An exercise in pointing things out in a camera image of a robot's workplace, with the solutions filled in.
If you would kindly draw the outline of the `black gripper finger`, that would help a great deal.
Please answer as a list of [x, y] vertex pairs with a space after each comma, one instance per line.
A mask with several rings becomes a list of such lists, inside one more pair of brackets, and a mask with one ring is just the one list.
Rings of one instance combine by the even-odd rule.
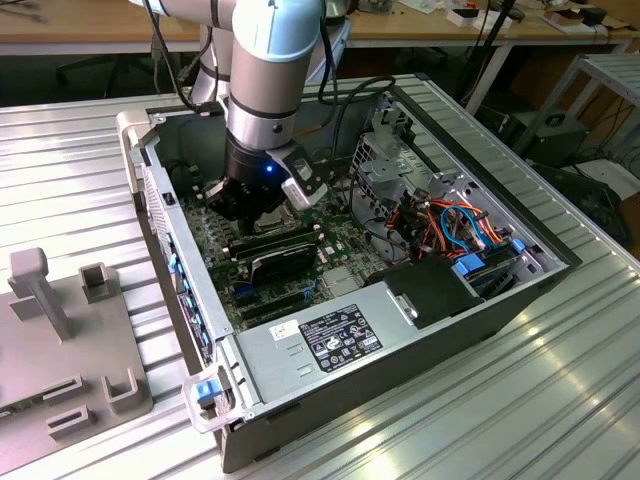
[[282, 191], [267, 191], [266, 193], [256, 193], [252, 200], [252, 226], [254, 228], [256, 222], [265, 214], [273, 212], [279, 207], [286, 196]]
[[236, 221], [240, 232], [254, 232], [256, 212], [252, 206], [252, 191], [244, 183], [231, 178], [208, 185], [204, 190], [207, 205], [229, 221]]

